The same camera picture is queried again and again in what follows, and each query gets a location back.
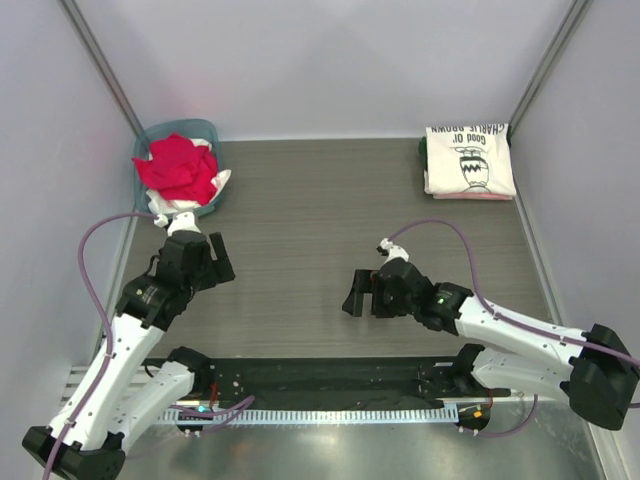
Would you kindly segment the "blue plastic laundry basket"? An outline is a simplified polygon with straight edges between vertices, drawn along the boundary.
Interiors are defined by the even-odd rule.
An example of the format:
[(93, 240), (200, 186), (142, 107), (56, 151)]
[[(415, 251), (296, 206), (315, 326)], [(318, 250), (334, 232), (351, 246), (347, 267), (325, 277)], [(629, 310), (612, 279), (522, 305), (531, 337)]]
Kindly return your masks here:
[[(218, 166), (223, 169), (225, 161), (222, 158), (216, 127), (210, 121), (200, 118), (172, 120), (147, 128), (136, 138), (133, 156), (147, 160), (151, 143), (164, 139), (173, 133), (186, 138), (208, 141), (212, 145), (212, 153), (217, 159)], [(135, 210), (150, 213), (149, 197), (146, 194), (147, 186), (140, 180), (137, 170), (133, 171), (133, 191)]]

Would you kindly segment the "white and green t-shirt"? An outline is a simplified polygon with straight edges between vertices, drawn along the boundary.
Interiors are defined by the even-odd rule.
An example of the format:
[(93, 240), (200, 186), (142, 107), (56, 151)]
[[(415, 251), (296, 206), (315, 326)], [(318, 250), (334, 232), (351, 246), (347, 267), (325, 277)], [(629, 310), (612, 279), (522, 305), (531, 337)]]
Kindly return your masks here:
[(418, 150), (424, 192), (516, 196), (507, 123), (427, 127)]

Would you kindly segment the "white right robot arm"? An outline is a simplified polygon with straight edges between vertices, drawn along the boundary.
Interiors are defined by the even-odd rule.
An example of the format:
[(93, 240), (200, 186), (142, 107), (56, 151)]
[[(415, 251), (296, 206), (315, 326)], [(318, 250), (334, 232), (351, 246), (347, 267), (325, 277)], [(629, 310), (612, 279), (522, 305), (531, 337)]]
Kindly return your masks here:
[(433, 283), (401, 258), (356, 270), (342, 311), (361, 316), (366, 295), (376, 318), (411, 316), (429, 330), (469, 339), (463, 363), (450, 372), (460, 394), (530, 392), (567, 404), (598, 427), (622, 428), (639, 364), (611, 328), (595, 324), (583, 331), (503, 309), (460, 285)]

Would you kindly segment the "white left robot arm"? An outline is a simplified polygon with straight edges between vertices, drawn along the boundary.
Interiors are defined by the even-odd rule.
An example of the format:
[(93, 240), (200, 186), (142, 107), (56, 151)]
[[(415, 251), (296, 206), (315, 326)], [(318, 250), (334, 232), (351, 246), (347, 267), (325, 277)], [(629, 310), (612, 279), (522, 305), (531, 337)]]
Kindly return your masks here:
[(174, 349), (132, 396), (139, 368), (196, 293), (234, 280), (220, 233), (171, 234), (154, 267), (122, 291), (106, 340), (71, 398), (46, 426), (32, 426), (23, 448), (62, 479), (114, 479), (142, 434), (178, 400), (205, 397), (214, 383), (211, 360)]

